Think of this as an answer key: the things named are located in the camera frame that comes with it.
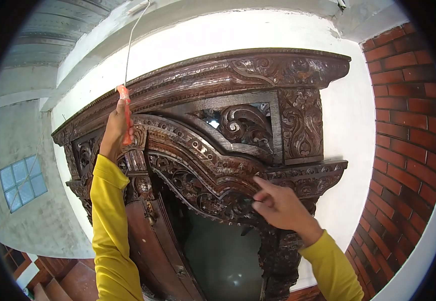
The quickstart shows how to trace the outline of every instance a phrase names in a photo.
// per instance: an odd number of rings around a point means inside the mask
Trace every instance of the wooden stair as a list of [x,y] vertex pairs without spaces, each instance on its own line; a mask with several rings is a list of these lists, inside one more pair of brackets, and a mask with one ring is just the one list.
[[74,266],[66,265],[66,274],[53,278],[46,287],[34,287],[36,301],[96,301],[96,273],[92,260],[75,260]]

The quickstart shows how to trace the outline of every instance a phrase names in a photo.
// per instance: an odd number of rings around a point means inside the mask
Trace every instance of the concrete ceiling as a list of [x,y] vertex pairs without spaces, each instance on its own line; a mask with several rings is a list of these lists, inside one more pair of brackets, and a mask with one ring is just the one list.
[[44,0],[22,27],[3,67],[58,64],[126,0]]

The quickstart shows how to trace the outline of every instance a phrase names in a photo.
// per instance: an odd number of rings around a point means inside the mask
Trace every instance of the screwdriver handle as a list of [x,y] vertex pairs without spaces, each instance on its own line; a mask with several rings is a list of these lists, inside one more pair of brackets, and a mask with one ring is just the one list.
[[116,87],[116,89],[119,92],[119,99],[125,100],[125,116],[126,116],[126,124],[127,129],[125,133],[125,137],[123,139],[123,145],[130,145],[133,141],[133,137],[129,135],[129,129],[133,126],[133,122],[131,121],[131,111],[129,110],[129,104],[131,103],[131,100],[129,98],[129,90],[126,89],[124,85],[119,85]]

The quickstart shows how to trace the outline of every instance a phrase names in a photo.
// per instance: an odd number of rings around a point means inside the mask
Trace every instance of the glass block window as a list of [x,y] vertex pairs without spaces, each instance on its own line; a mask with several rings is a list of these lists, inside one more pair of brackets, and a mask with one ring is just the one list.
[[11,213],[48,191],[36,156],[4,167],[0,178]]

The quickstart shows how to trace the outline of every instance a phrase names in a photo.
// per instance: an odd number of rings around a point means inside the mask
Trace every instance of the yellow long-sleeve shirt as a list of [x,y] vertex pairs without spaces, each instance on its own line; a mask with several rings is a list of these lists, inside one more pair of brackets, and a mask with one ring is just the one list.
[[[93,171],[93,249],[100,300],[144,301],[139,273],[129,258],[128,228],[122,190],[129,179],[117,165],[98,155]],[[313,245],[300,251],[328,301],[359,301],[363,291],[346,256],[324,231]]]

